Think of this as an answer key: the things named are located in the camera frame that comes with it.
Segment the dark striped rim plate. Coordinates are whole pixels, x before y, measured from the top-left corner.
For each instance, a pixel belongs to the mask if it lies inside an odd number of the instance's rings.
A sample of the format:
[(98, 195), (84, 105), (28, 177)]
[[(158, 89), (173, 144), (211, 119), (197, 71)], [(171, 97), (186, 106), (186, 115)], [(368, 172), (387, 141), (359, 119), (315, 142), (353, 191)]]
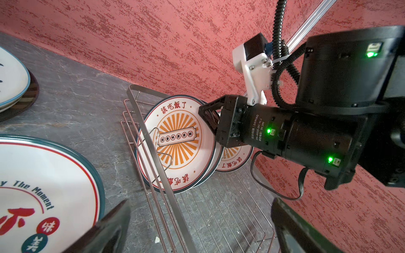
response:
[(23, 96), (16, 104), (14, 104), (9, 109), (1, 112), (1, 122), (16, 117), (24, 111), (28, 110), (38, 99), (40, 94), (39, 83), (32, 72), (28, 72), (31, 78), (28, 90), (23, 94)]

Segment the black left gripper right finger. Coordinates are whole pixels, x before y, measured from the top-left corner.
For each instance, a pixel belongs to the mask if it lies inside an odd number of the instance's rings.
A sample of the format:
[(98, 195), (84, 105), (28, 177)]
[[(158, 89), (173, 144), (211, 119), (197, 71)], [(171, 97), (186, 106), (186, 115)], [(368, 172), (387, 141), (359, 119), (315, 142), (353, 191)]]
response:
[(272, 203), (271, 218), (282, 253), (342, 252), (280, 198)]

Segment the strawberry pattern white plate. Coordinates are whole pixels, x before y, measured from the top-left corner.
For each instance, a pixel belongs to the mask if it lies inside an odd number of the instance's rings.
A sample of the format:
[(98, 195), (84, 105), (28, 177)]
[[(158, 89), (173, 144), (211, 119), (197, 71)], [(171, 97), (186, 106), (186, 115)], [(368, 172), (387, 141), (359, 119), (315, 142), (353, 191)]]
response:
[(25, 65), (1, 47), (1, 112), (15, 105), (30, 83), (31, 77)]

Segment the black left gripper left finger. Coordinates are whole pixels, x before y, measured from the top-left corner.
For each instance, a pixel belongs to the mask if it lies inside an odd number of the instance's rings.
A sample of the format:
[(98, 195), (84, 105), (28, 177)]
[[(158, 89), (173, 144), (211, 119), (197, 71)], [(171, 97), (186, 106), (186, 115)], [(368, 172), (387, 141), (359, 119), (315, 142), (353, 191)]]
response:
[(125, 199), (96, 223), (66, 253), (122, 253), (130, 222), (130, 204)]

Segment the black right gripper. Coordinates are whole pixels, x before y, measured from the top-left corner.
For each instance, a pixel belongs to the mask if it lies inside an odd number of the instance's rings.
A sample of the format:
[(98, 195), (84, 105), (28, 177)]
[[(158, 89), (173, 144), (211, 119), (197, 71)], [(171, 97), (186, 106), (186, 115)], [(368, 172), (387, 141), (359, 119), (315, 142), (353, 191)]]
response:
[(248, 145), (245, 123), (248, 114), (247, 97), (225, 95), (199, 107), (198, 114), (206, 122), (216, 141), (226, 148)]

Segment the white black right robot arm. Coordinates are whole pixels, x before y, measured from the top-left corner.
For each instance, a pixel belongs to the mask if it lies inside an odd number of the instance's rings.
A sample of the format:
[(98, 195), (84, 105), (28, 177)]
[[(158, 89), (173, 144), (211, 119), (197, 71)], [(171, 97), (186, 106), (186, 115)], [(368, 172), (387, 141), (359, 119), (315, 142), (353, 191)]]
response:
[(388, 187), (405, 185), (405, 28), (310, 37), (277, 68), (257, 73), (235, 60), (253, 88), (199, 108), (224, 147), (250, 145), (325, 177), (325, 189), (352, 181), (361, 166)]

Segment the red rimmed white plate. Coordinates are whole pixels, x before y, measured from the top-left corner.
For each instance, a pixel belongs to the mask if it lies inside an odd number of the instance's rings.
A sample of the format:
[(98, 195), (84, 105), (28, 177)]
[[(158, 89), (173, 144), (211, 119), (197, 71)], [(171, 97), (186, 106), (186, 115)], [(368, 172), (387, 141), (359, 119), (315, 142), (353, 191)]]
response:
[(102, 179), (65, 145), (1, 135), (1, 252), (60, 253), (104, 215)]

